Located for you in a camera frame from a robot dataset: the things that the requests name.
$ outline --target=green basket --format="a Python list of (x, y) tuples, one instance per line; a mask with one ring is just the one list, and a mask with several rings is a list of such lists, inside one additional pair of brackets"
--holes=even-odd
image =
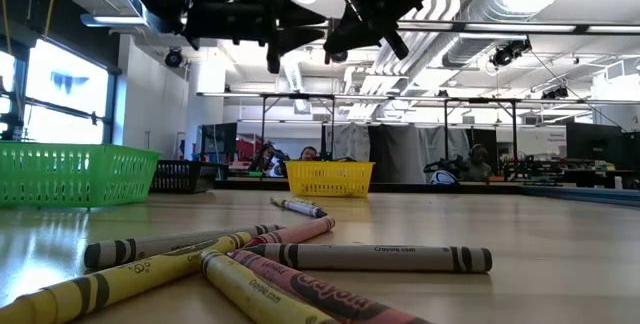
[(0, 207), (141, 202), (159, 157), (117, 145), (0, 142)]

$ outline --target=pink crayon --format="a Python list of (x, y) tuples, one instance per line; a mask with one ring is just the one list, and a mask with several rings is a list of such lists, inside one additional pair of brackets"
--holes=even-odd
[(336, 221), (327, 216), (299, 226), (276, 230), (257, 236), (247, 243), (247, 247), (267, 243), (302, 243), (330, 231), (334, 226), (336, 226)]
[(262, 279), (320, 309), (340, 323), (429, 324), (424, 319), (336, 288), (249, 251), (238, 250), (229, 255)]

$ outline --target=black basket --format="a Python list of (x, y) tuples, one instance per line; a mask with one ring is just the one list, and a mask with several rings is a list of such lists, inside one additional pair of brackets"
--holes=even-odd
[(226, 179), (226, 165), (197, 161), (160, 160), (151, 182), (151, 192), (192, 194), (213, 189)]

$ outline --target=ceiling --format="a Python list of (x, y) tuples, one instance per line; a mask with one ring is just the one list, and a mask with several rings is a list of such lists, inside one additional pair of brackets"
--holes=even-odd
[[(104, 15), (132, 15), (133, 11), (126, 0), (73, 0), (88, 11)], [(315, 0), (309, 4), (299, 4), (327, 17), (341, 17), (344, 0)], [(462, 6), (474, 5), (474, 0), (459, 0)], [(532, 21), (536, 22), (616, 22), (640, 24), (640, 0), (554, 0), (538, 12)], [(167, 36), (146, 33), (137, 38), (138, 45), (153, 46), (156, 50), (167, 51), (166, 43), (173, 40)], [(570, 87), (579, 96), (588, 96), (592, 75), (604, 66), (614, 63), (617, 57), (640, 57), (640, 38), (638, 37), (597, 37), (597, 36), (541, 36), (530, 37), (533, 54), (526, 54), (513, 65), (495, 72), (487, 64), (492, 53), (491, 48), (477, 55), (464, 71), (455, 72), (451, 79), (434, 83), (431, 91), (442, 87), (460, 96), (497, 95), (502, 97), (539, 95), (531, 92), (554, 76), (566, 76)], [(343, 64), (324, 65), (324, 52), (321, 42), (301, 48), (304, 54), (300, 59), (300, 71), (303, 77), (338, 78), (342, 80), (345, 70), (350, 66), (371, 67), (379, 62), (380, 48), (363, 48), (350, 52), (349, 60)], [(246, 90), (255, 83), (274, 83), (283, 76), (269, 74), (266, 69), (266, 49), (254, 43), (243, 42), (235, 46), (228, 41), (215, 41), (217, 53), (225, 56), (228, 63), (228, 79), (234, 90)], [(422, 57), (434, 50), (427, 47), (418, 56)], [(195, 52), (185, 47), (185, 54), (194, 61), (205, 61), (211, 52)], [(327, 81), (326, 90), (335, 86)]]

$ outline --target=person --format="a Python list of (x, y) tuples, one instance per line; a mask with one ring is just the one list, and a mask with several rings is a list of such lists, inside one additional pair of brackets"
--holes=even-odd
[(314, 161), (318, 157), (318, 151), (314, 147), (306, 147), (300, 153), (300, 160)]
[(489, 152), (482, 144), (474, 145), (469, 151), (469, 159), (460, 173), (462, 180), (489, 182), (491, 166), (486, 163)]

